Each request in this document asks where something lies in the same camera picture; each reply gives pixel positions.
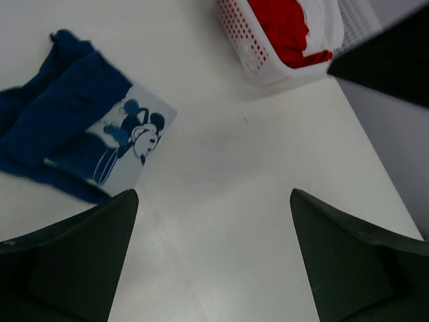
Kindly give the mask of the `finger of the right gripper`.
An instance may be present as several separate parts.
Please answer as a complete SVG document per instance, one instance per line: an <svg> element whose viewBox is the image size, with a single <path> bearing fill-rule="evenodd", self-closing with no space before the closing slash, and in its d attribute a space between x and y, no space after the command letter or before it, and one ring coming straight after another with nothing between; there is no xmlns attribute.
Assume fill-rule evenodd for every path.
<svg viewBox="0 0 429 322"><path fill-rule="evenodd" d="M428 7L333 59L328 74L428 107Z"/></svg>

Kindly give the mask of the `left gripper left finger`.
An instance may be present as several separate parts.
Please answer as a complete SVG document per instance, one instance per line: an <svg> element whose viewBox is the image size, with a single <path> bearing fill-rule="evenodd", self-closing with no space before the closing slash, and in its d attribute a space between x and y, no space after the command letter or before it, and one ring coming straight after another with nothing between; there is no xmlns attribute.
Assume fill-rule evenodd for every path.
<svg viewBox="0 0 429 322"><path fill-rule="evenodd" d="M1 242L1 320L107 321L138 205L129 189Z"/></svg>

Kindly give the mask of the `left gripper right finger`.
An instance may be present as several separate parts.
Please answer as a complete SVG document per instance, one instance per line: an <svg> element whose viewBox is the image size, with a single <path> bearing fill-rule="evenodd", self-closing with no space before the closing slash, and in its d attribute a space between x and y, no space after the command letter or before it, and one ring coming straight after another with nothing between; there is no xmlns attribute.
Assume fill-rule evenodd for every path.
<svg viewBox="0 0 429 322"><path fill-rule="evenodd" d="M290 206L321 321L428 320L428 242L300 189L292 191Z"/></svg>

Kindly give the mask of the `blue t shirt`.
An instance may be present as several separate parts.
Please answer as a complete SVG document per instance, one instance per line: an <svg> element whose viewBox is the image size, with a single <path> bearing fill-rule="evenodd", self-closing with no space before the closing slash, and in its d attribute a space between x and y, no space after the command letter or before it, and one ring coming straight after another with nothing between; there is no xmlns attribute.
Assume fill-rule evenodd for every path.
<svg viewBox="0 0 429 322"><path fill-rule="evenodd" d="M102 203L137 184L176 110L68 30L24 85L1 91L1 170Z"/></svg>

